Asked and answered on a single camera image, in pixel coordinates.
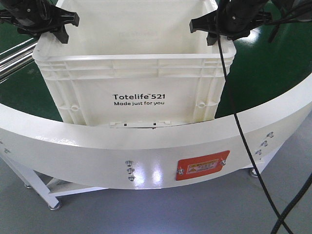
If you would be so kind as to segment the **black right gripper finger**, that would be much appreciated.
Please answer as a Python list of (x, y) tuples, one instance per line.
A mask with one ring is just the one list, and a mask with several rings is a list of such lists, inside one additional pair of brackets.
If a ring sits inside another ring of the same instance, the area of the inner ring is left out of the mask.
[(219, 34), (208, 33), (206, 40), (207, 40), (207, 45), (208, 46), (213, 46), (213, 45), (215, 45), (218, 42)]
[(191, 19), (189, 23), (190, 32), (204, 31), (216, 34), (216, 13), (208, 13), (196, 19)]

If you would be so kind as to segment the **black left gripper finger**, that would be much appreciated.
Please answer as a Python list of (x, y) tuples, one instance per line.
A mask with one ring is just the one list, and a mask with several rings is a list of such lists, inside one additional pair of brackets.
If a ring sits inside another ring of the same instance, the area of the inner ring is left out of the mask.
[(78, 27), (79, 16), (77, 12), (71, 12), (57, 7), (57, 22), (60, 25), (72, 24)]
[(54, 30), (51, 30), (50, 33), (52, 33), (63, 44), (67, 44), (69, 41), (69, 35), (67, 34), (64, 25)]

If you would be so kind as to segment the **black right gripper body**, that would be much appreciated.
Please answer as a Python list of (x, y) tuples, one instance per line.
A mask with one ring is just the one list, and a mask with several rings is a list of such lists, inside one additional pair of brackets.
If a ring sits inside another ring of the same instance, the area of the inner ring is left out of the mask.
[(219, 1), (217, 31), (231, 40), (247, 37), (252, 29), (272, 22), (272, 14), (264, 11), (266, 3), (266, 0)]

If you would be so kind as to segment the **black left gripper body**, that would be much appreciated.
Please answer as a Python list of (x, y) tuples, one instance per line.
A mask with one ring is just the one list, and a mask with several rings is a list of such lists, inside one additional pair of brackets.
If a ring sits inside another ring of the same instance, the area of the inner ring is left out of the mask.
[(16, 26), (20, 34), (39, 36), (48, 32), (56, 6), (47, 0), (2, 0), (0, 22)]

